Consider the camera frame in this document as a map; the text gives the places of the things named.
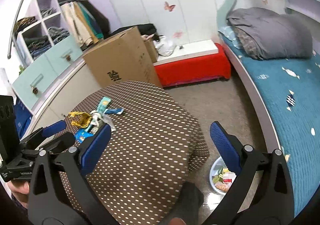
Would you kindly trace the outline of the person's left hand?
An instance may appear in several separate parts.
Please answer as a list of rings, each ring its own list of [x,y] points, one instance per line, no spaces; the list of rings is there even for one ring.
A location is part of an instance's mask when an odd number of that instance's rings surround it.
[[[30,184],[27,181],[12,180],[7,183],[12,195],[25,208],[28,208]]]

